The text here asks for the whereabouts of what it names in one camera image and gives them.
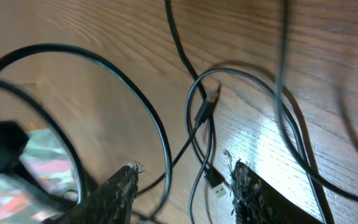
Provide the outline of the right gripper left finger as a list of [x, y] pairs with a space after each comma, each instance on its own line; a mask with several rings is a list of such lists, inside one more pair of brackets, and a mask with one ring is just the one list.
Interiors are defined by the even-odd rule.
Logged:
[[44, 224], [129, 224], [132, 204], [137, 197], [139, 169], [128, 164], [121, 167], [80, 204]]

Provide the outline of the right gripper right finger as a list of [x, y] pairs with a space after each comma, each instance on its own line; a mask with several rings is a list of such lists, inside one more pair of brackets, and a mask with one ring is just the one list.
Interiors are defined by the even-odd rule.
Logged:
[[275, 190], [248, 165], [237, 161], [231, 172], [237, 224], [320, 223]]

